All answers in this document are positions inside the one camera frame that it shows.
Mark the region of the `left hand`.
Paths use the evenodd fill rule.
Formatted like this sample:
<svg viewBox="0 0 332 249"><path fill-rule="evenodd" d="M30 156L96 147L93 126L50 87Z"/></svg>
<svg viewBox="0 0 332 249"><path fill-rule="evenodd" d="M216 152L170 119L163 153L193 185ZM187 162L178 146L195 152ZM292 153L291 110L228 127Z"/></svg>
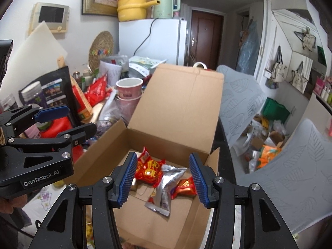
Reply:
<svg viewBox="0 0 332 249"><path fill-rule="evenodd" d="M6 200L0 198L0 213L12 214L14 208L22 208L26 205L28 201L28 196L22 195L20 197L14 198L13 200Z"/></svg>

